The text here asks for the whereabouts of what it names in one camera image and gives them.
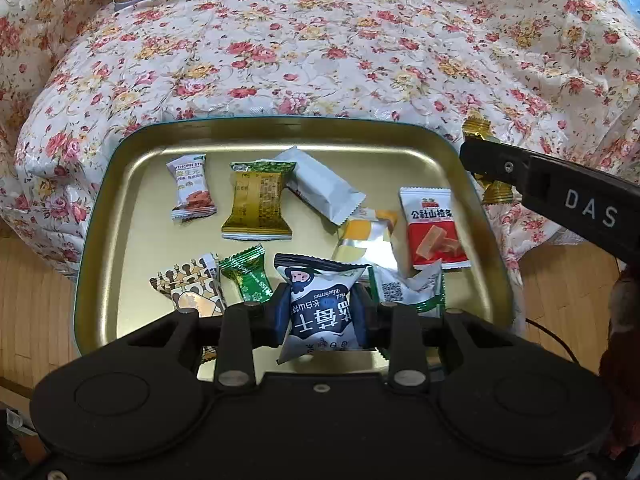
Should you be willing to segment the green white triangle packet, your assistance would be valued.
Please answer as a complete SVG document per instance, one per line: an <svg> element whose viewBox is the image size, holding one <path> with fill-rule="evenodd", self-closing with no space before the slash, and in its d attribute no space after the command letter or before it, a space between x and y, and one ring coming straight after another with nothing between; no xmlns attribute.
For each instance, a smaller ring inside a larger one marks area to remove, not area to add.
<svg viewBox="0 0 640 480"><path fill-rule="evenodd" d="M369 283L376 302L404 304L420 316L440 318L446 308L442 263L437 260L411 278L375 264L369 266Z"/></svg>

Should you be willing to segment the green candy wrapper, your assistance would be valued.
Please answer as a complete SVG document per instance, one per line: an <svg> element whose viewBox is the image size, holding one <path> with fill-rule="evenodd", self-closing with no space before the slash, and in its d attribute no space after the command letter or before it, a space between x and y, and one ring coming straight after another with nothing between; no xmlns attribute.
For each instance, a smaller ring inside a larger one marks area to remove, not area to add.
<svg viewBox="0 0 640 480"><path fill-rule="evenodd" d="M265 270L265 254L262 244L257 244L219 263L221 274L236 285L244 301L265 302L273 294Z"/></svg>

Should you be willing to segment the brown patterned snack packet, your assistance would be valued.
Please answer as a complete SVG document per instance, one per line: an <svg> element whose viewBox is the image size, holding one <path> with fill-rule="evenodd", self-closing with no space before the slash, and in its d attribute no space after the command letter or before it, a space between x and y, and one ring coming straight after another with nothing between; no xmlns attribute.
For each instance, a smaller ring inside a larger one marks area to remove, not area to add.
<svg viewBox="0 0 640 480"><path fill-rule="evenodd" d="M176 310L192 308L201 318L211 318L223 315L227 309L218 257L213 252L157 272L149 278L149 283L169 299Z"/></svg>

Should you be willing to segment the blue white milk packet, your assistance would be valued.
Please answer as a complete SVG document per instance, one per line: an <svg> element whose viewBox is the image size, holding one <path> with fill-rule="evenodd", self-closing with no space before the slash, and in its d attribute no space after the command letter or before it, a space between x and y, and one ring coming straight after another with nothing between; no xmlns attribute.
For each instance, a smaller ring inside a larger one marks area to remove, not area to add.
<svg viewBox="0 0 640 480"><path fill-rule="evenodd" d="M280 364L317 352L359 351L349 295L367 270L311 256L277 254L273 265L290 286Z"/></svg>

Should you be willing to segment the red hawthorn strip packet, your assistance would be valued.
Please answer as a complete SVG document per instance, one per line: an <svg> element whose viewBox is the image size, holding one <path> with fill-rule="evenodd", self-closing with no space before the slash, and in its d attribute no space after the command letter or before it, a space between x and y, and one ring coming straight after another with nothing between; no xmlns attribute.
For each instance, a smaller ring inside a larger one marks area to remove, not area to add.
<svg viewBox="0 0 640 480"><path fill-rule="evenodd" d="M442 270L471 266L458 235L449 188L401 188L400 202L407 221L410 261L424 270L440 262Z"/></svg>

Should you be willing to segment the yellow silver snack packet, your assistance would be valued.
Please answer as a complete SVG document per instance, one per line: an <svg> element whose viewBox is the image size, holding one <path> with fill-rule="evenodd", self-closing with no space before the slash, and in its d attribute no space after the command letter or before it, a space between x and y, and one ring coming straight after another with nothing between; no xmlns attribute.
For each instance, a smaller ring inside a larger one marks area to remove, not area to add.
<svg viewBox="0 0 640 480"><path fill-rule="evenodd" d="M398 220L396 211L358 207L338 230L332 258L348 264L368 264L396 272L397 259L392 234Z"/></svg>

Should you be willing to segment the small gold candy packet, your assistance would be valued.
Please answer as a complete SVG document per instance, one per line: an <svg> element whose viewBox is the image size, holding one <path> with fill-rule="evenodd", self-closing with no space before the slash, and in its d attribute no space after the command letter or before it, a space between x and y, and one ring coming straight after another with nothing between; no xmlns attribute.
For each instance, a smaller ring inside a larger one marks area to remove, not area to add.
<svg viewBox="0 0 640 480"><path fill-rule="evenodd" d="M488 119L471 115L462 125L464 142L460 156L465 169L483 189L484 205L510 204L514 202L513 186L510 182L497 179L498 158L494 144L497 138L491 132Z"/></svg>

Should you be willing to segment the gold green snack packet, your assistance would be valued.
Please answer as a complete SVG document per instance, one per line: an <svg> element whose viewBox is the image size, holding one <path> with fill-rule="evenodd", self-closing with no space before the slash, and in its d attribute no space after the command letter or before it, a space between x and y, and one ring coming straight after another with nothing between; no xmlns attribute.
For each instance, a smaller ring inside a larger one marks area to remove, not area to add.
<svg viewBox="0 0 640 480"><path fill-rule="evenodd" d="M292 229L282 218L281 196L296 162L258 159L232 162L231 214L221 227L228 240L290 240Z"/></svg>

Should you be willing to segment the white nut snack packet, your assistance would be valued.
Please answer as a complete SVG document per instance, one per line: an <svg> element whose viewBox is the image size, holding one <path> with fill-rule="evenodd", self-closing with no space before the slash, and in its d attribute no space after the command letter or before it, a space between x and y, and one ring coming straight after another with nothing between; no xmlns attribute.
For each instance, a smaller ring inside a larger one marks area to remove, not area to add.
<svg viewBox="0 0 640 480"><path fill-rule="evenodd" d="M167 164L177 185L177 203L171 211L174 221L188 221L216 214L205 177L205 154L183 155Z"/></svg>

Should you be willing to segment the white long snack packet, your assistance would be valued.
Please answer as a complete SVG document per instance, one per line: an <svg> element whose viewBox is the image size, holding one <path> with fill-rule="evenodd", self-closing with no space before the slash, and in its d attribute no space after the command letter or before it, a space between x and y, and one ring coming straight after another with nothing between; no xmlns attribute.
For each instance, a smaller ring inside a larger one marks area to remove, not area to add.
<svg viewBox="0 0 640 480"><path fill-rule="evenodd" d="M366 199L366 194L297 146L277 154L274 159L294 162L295 168L286 186L336 226L343 224Z"/></svg>

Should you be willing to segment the floral sofa cover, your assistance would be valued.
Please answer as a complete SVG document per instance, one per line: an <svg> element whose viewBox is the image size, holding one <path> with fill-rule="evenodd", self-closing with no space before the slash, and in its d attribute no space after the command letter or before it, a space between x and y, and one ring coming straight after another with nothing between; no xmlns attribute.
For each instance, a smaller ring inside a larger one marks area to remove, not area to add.
<svg viewBox="0 0 640 480"><path fill-rule="evenodd" d="M1 217L75 275L118 144L247 115L411 122L639 177L639 32L615 0L1 0Z"/></svg>

